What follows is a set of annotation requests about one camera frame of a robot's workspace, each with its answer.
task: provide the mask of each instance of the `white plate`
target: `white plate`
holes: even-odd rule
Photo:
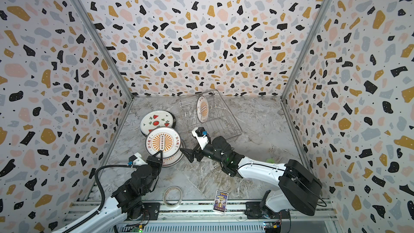
[[[173,127],[173,115],[167,111],[153,111],[144,116],[141,120],[141,132],[147,136],[153,129],[158,127]]]
[[[183,159],[183,153],[181,151],[178,151],[175,155],[169,158],[163,158],[162,159],[162,167],[168,168],[170,166],[175,165],[176,163],[180,162],[181,159]]]
[[[197,99],[197,117],[201,123],[207,121],[208,118],[208,102],[205,96]]]
[[[162,150],[162,157],[169,158],[179,151],[181,137],[173,128],[158,127],[152,130],[145,139],[145,148],[150,155]]]

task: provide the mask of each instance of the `gray marble surface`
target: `gray marble surface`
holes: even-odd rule
[[[144,147],[145,137],[140,131],[140,121],[154,110],[166,110],[177,117],[176,130],[183,137],[185,128],[179,118],[179,99],[136,98],[126,119],[117,143],[109,157],[108,164],[127,164],[128,158],[139,152],[146,160],[148,153]],[[279,98],[224,98],[233,112],[243,132],[231,142],[237,153],[249,158],[275,163],[286,163],[289,159],[300,161]],[[128,168],[107,168],[101,176],[106,197],[130,178]],[[190,163],[186,158],[169,168],[162,168],[154,192],[144,200],[162,200],[165,190],[178,186],[183,190],[184,200],[214,199],[216,190],[229,193],[229,199],[261,199],[265,191],[278,187],[255,179],[231,178],[221,171],[220,165],[208,158]],[[171,191],[169,199],[178,199],[178,192]],[[92,189],[89,201],[100,200],[96,186]]]

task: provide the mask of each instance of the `metal dish rack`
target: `metal dish rack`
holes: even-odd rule
[[[199,96],[205,96],[209,107],[208,118],[204,123],[201,123],[197,117],[197,100]],[[185,128],[185,137],[187,137],[187,142],[190,143],[190,146],[197,143],[197,140],[191,134],[196,127],[204,127],[212,139],[223,136],[227,142],[235,141],[242,133],[240,124],[217,90],[182,97],[178,101],[178,106],[180,118]]]

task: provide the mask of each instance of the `terrazzo wallpaper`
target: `terrazzo wallpaper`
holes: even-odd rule
[[[50,232],[91,188],[127,98],[68,0],[0,6],[0,232]]]
[[[333,0],[286,103],[344,232],[414,232],[413,0]]]
[[[278,95],[322,0],[81,0],[134,95]]]

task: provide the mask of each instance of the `black cable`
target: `black cable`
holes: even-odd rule
[[[83,223],[87,222],[88,220],[90,220],[93,216],[97,215],[98,211],[95,211],[94,213],[92,213],[91,215],[87,216],[85,219],[81,220],[80,222],[76,223],[75,225],[73,225],[72,227],[68,228],[67,230],[63,231],[62,233],[68,233],[72,230],[74,230],[75,228],[79,227],[80,225],[82,225]]]
[[[148,189],[149,192],[153,192],[155,190],[155,187],[157,186],[157,183],[158,183],[158,179],[159,179],[159,176],[157,176],[157,180],[155,181],[155,184],[154,184],[154,187],[152,188],[152,190]]]
[[[105,204],[105,191],[104,191],[104,188],[102,187],[101,182],[99,181],[99,178],[98,178],[98,172],[100,170],[102,170],[104,168],[137,168],[137,167],[138,166],[135,166],[135,165],[104,165],[104,166],[101,166],[100,168],[96,169],[96,171],[95,171],[95,181],[96,181],[96,185],[98,185],[99,191],[101,192],[101,205],[91,215],[87,216],[85,219],[83,219],[80,222],[76,223],[75,225],[73,225],[72,227],[70,227],[67,230],[63,231],[62,233],[69,233],[70,231],[72,231],[75,228],[79,227],[80,225],[87,222],[88,220],[90,220],[95,215],[97,215],[101,211],[101,209],[104,207],[104,204]]]
[[[247,163],[247,164],[244,164],[244,165],[242,165],[241,167],[237,168],[237,170],[239,170],[240,168],[242,168],[242,167],[244,167],[244,166],[246,166],[246,165],[261,165],[261,166],[264,166],[264,167],[267,167],[267,168],[272,168],[272,169],[274,169],[274,167],[271,167],[271,166],[268,166],[268,165],[257,164],[257,163]]]
[[[310,191],[310,193],[311,194],[313,194],[313,195],[315,195],[319,200],[321,200],[321,201],[323,201],[323,203],[325,204],[325,206],[322,206],[322,205],[319,205],[319,204],[316,204],[316,205],[318,205],[318,206],[321,206],[321,207],[327,207],[328,205],[326,204],[326,202],[320,197],[320,196],[318,196],[318,195],[316,195],[316,194],[314,194],[313,193],[313,191],[311,191],[308,187],[306,187],[306,185],[304,184],[304,183],[302,183],[296,176],[294,176],[292,173],[290,173],[289,171],[286,171],[286,170],[283,170],[283,169],[279,169],[279,168],[277,168],[277,170],[280,170],[280,171],[284,171],[284,172],[286,172],[286,173],[288,173],[288,174],[290,174],[291,176],[293,176],[294,178],[296,178],[296,180],[298,180],[299,181],[299,183],[301,183],[306,189],[308,189],[308,191]]]
[[[151,214],[149,213],[149,211],[148,210],[145,210],[145,211],[148,212],[148,220],[147,220],[147,223],[144,224],[144,226],[146,226],[149,223],[149,219],[151,218]]]
[[[99,188],[99,191],[101,192],[101,205],[98,207],[98,211],[101,211],[101,209],[104,207],[104,204],[105,204],[105,191],[101,185],[101,182],[99,181],[98,172],[104,168],[137,168],[137,167],[138,167],[137,165],[104,165],[96,169],[95,181],[96,181],[96,185]]]
[[[289,211],[289,230],[286,233],[289,233],[290,230],[292,229],[292,216],[290,215],[290,210]]]
[[[142,223],[142,221],[145,219],[145,213],[144,213],[144,211],[142,211],[141,212],[141,214],[142,214],[142,219],[138,222],[138,223],[135,223],[134,225],[132,225],[132,226],[130,226],[130,225],[127,225],[127,227],[131,227],[131,229],[129,229],[127,232],[132,232],[132,230],[136,227],[136,226],[138,226],[138,225],[140,225],[141,223]]]

